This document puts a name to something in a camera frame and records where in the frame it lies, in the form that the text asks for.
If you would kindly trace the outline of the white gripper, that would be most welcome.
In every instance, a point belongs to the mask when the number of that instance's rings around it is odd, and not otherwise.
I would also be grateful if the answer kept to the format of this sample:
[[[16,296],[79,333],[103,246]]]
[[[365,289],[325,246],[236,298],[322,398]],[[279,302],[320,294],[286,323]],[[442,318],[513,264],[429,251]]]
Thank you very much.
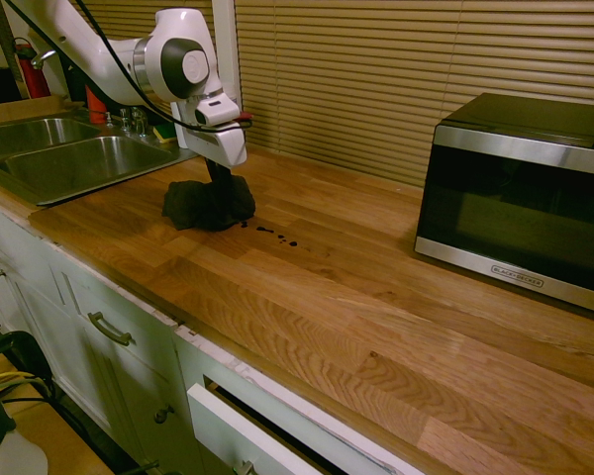
[[[175,125],[178,145],[204,156],[211,181],[232,189],[232,171],[225,166],[238,166],[247,160],[245,134],[235,123],[241,114],[239,106],[231,99],[178,101],[170,106],[173,118],[180,122],[217,129],[207,133]]]

